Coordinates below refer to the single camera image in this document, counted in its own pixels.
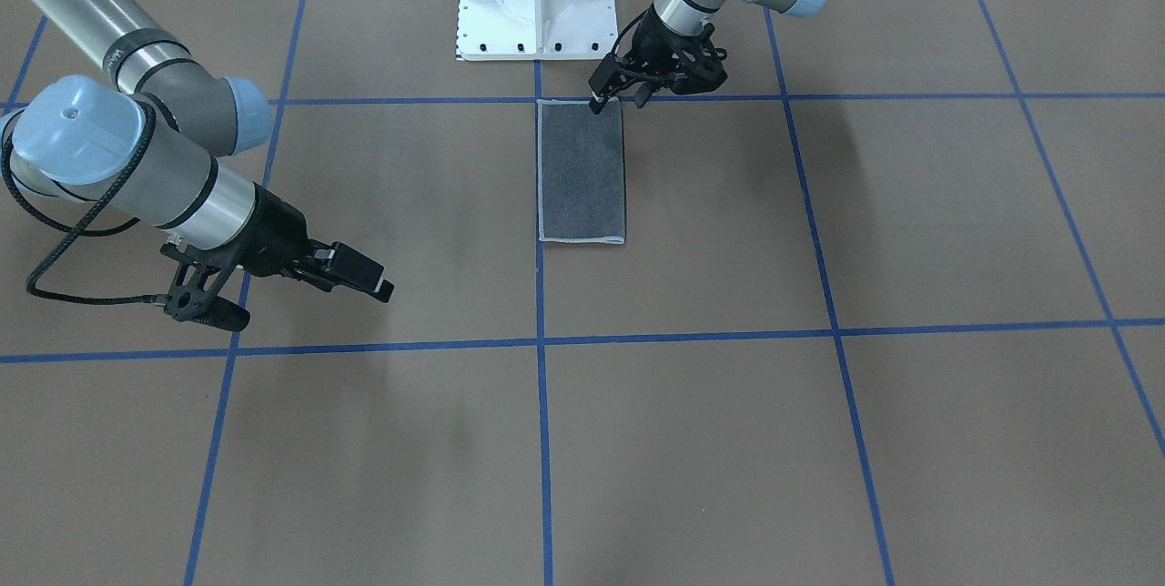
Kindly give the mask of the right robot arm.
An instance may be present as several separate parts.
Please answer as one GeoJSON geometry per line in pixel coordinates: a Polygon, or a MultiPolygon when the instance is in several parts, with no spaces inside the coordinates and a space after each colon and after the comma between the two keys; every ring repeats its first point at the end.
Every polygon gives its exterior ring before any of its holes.
{"type": "Polygon", "coordinates": [[[64,245],[92,235],[110,207],[167,232],[162,253],[176,275],[148,301],[178,319],[220,303],[239,270],[391,299],[381,264],[312,240],[298,209],[223,163],[268,142],[273,117],[261,89],[209,73],[134,0],[30,1],[105,73],[62,77],[3,122],[14,192],[93,205],[64,230],[64,245]]]}

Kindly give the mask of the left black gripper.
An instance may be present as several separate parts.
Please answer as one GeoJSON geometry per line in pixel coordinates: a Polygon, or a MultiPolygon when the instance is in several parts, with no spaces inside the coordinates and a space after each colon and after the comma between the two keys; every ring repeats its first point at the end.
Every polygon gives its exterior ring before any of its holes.
{"type": "MultiPolygon", "coordinates": [[[[702,30],[702,24],[708,23],[699,23],[696,35],[702,30]]],[[[628,52],[616,58],[617,68],[596,68],[589,77],[592,96],[588,110],[600,115],[612,97],[634,87],[637,89],[633,93],[633,105],[642,110],[662,89],[671,91],[669,87],[675,80],[676,35],[682,34],[671,30],[656,10],[644,10],[644,14],[635,19],[635,31],[628,52]]]]}

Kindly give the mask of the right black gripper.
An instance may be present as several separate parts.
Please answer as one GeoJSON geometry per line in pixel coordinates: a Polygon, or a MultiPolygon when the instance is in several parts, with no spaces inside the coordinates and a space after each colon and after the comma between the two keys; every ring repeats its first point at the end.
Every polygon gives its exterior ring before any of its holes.
{"type": "Polygon", "coordinates": [[[350,245],[325,245],[309,240],[308,220],[273,192],[255,185],[255,206],[233,250],[232,266],[254,278],[295,278],[304,282],[304,257],[309,257],[309,283],[324,292],[336,287],[388,303],[395,285],[383,278],[384,267],[350,245]]]}

